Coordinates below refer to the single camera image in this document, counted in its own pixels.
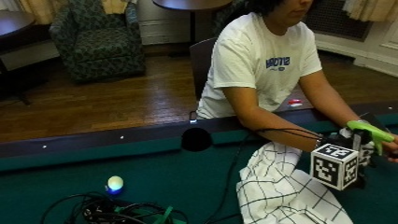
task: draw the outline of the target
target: white checkered cloth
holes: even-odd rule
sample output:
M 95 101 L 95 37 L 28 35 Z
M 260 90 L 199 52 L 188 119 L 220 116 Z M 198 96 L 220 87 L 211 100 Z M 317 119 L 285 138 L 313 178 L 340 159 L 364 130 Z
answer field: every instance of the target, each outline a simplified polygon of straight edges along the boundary
M 268 143 L 240 171 L 237 198 L 244 223 L 352 224 L 332 192 L 296 170 L 301 150 Z

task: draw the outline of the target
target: white t-shirt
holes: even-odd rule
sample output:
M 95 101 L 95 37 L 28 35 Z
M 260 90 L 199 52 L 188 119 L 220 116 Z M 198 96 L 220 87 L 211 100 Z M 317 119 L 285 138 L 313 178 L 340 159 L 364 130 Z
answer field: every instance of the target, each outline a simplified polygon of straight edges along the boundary
M 225 27 L 214 48 L 199 115 L 211 119 L 236 114 L 223 87 L 255 88 L 259 106 L 275 111 L 300 78 L 321 69 L 313 31 L 303 22 L 279 36 L 260 15 L 241 16 Z

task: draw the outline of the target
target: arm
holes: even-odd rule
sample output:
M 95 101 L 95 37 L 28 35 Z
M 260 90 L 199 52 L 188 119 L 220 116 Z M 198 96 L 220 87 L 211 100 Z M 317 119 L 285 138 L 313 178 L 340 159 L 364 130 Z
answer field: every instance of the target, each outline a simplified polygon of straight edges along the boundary
M 309 132 L 309 130 L 291 123 L 279 115 L 259 106 L 256 89 L 229 87 L 223 88 L 223 92 L 237 113 L 237 118 L 241 124 L 251 130 L 256 131 L 264 128 L 293 128 Z M 316 145 L 315 136 L 309 133 L 303 133 L 301 131 L 292 132 L 305 135 L 309 138 L 280 131 L 269 131 L 267 133 L 260 133 L 260 135 L 280 144 L 296 147 L 305 151 L 313 151 Z
M 327 80 L 323 70 L 304 76 L 299 84 L 313 107 L 341 127 L 347 127 L 351 120 L 361 119 Z

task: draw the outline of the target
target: green controller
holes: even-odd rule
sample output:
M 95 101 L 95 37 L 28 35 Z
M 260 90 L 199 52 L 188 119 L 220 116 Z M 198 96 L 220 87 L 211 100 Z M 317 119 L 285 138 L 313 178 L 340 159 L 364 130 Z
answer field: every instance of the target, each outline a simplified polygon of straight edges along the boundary
M 368 130 L 372 133 L 372 140 L 377 149 L 377 153 L 381 156 L 384 153 L 384 146 L 383 142 L 392 142 L 395 141 L 395 136 L 391 133 L 387 133 L 385 131 L 376 128 L 372 124 L 368 124 L 367 122 L 361 122 L 359 120 L 352 120 L 348 122 L 348 127 L 355 130 Z

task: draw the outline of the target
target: armchair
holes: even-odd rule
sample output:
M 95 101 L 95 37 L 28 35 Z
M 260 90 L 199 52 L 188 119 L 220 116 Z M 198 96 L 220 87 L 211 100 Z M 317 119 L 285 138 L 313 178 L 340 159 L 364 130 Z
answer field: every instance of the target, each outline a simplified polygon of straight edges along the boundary
M 215 14 L 214 36 L 219 36 L 228 23 L 248 13 L 247 0 L 233 0 L 232 5 L 217 11 Z
M 50 35 L 76 83 L 140 74 L 146 70 L 136 5 L 106 14 L 99 0 L 68 0 Z

